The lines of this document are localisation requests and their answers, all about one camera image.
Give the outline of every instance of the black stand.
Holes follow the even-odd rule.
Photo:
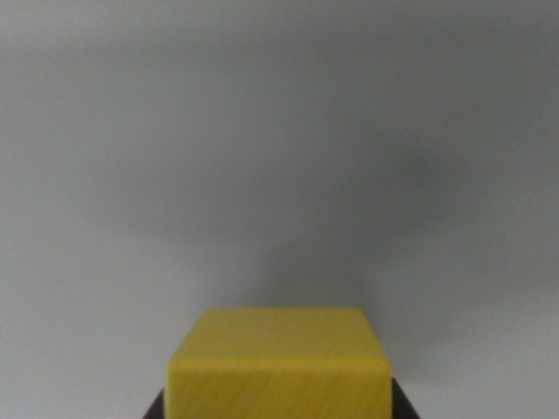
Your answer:
[[[418,414],[395,378],[392,379],[392,417],[393,419],[419,419]],[[163,390],[143,419],[165,419],[163,414]]]

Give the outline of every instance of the yellow block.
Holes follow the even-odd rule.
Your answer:
[[[165,372],[166,419],[390,419],[390,365],[361,311],[204,312]]]

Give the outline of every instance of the block front face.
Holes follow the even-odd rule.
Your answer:
[[[390,366],[353,309],[212,309],[166,371],[167,419],[391,415]]]

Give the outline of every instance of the wooden block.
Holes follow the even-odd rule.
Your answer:
[[[390,419],[390,365],[359,310],[206,311],[169,361],[166,419]]]

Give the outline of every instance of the white backdrop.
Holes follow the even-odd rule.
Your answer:
[[[4,3],[0,417],[137,418],[208,306],[351,305],[424,418],[559,412],[555,2]]]

